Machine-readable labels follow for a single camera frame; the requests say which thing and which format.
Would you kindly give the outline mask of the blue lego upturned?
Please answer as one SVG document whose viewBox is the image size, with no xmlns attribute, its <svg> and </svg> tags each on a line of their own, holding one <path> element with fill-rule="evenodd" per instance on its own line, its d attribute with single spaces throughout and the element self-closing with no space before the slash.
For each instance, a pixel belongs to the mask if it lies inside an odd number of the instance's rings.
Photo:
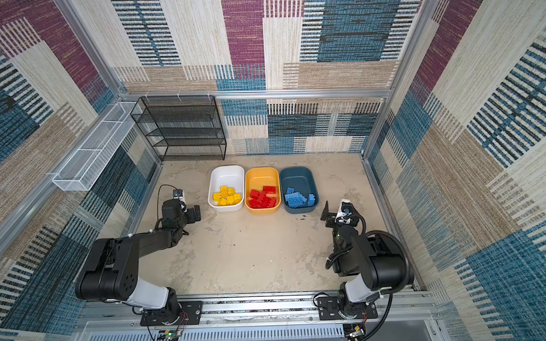
<svg viewBox="0 0 546 341">
<path fill-rule="evenodd" d="M 307 198 L 303 196 L 300 192 L 297 192 L 298 198 L 301 200 L 301 202 L 305 203 L 307 202 Z"/>
</svg>

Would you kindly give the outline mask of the red lego tall block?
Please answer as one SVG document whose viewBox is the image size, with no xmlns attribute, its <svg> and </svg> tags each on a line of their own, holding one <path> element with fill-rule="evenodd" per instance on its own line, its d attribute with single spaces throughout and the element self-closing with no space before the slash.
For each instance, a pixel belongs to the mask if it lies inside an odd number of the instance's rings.
<svg viewBox="0 0 546 341">
<path fill-rule="evenodd" d="M 260 191 L 258 190 L 251 190 L 249 194 L 251 199 L 258 199 L 260 197 Z"/>
</svg>

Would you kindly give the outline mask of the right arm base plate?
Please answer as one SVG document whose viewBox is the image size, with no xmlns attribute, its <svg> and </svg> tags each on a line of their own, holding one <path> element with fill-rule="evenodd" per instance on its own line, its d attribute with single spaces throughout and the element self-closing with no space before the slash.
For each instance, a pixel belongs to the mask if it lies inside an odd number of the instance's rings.
<svg viewBox="0 0 546 341">
<path fill-rule="evenodd" d="M 337 297 L 315 295 L 312 302 L 318 310 L 320 321 L 369 320 L 378 318 L 378 311 L 371 305 L 358 304 L 356 308 L 344 309 Z"/>
</svg>

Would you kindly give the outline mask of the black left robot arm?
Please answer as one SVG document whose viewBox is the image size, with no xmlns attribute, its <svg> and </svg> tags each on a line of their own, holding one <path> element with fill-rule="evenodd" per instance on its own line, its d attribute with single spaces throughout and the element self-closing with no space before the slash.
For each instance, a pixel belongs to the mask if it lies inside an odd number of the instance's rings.
<svg viewBox="0 0 546 341">
<path fill-rule="evenodd" d="M 198 325 L 203 303 L 180 302 L 173 288 L 139 277 L 139 260 L 170 249 L 188 236 L 186 225 L 201 221 L 200 207 L 175 197 L 162 204 L 162 216 L 148 232 L 95 240 L 75 284 L 83 301 L 123 303 L 135 309 L 142 327 Z"/>
</svg>

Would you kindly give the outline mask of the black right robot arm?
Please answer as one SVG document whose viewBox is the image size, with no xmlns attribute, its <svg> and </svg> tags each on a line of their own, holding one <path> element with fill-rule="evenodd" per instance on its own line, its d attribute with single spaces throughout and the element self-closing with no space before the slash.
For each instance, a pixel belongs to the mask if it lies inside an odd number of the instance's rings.
<svg viewBox="0 0 546 341">
<path fill-rule="evenodd" d="M 325 268 L 352 278 L 341 284 L 335 298 L 316 300 L 326 314 L 323 319 L 376 318 L 375 301 L 401 291 L 415 279 L 408 253 L 391 233 L 368 231 L 363 216 L 348 200 L 341 201 L 336 213 L 326 203 L 321 220 L 332 229 L 334 243 Z"/>
</svg>

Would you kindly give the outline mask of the red lego long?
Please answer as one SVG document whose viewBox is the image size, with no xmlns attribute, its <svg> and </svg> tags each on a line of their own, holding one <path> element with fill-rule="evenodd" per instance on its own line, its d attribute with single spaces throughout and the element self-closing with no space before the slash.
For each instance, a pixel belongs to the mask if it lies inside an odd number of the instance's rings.
<svg viewBox="0 0 546 341">
<path fill-rule="evenodd" d="M 277 204 L 277 199 L 275 197 L 269 197 L 267 208 L 273 208 Z"/>
</svg>

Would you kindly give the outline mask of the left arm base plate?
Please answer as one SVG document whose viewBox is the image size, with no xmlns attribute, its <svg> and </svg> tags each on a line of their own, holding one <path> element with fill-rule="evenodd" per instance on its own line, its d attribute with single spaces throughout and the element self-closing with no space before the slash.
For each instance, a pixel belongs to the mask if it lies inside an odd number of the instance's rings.
<svg viewBox="0 0 546 341">
<path fill-rule="evenodd" d="M 179 301 L 173 307 L 144 310 L 140 325 L 142 327 L 198 325 L 202 311 L 202 301 Z"/>
</svg>

